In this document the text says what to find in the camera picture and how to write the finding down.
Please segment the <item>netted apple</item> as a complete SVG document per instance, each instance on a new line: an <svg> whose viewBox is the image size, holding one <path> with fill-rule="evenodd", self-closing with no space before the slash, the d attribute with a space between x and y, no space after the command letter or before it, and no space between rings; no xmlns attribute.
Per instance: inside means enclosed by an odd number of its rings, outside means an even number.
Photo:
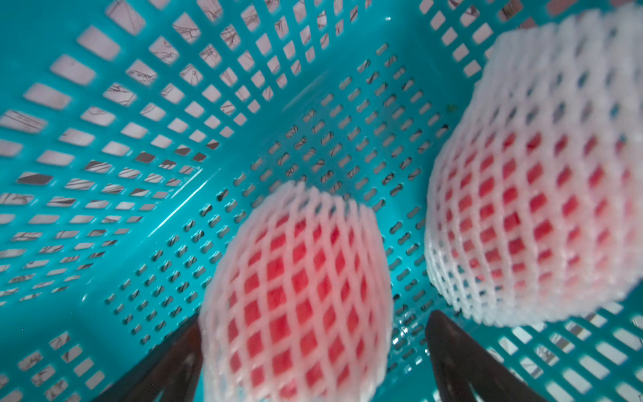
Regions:
<svg viewBox="0 0 643 402"><path fill-rule="evenodd" d="M375 212L290 181L239 228L199 313L207 401L370 401L393 297Z"/></svg>
<svg viewBox="0 0 643 402"><path fill-rule="evenodd" d="M592 313L641 282L641 5L497 38L435 159L425 258L488 326Z"/></svg>

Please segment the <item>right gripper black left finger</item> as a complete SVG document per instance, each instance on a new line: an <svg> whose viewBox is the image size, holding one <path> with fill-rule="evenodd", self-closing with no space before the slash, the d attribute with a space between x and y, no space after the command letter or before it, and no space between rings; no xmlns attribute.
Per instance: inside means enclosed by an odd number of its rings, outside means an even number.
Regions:
<svg viewBox="0 0 643 402"><path fill-rule="evenodd" d="M202 372L199 316L195 314L96 401L193 401Z"/></svg>

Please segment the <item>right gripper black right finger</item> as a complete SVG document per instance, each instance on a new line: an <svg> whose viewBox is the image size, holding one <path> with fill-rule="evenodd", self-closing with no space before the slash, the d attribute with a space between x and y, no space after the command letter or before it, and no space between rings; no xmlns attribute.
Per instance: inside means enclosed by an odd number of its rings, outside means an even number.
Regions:
<svg viewBox="0 0 643 402"><path fill-rule="evenodd" d="M443 401L543 401L441 311L430 314L425 338Z"/></svg>

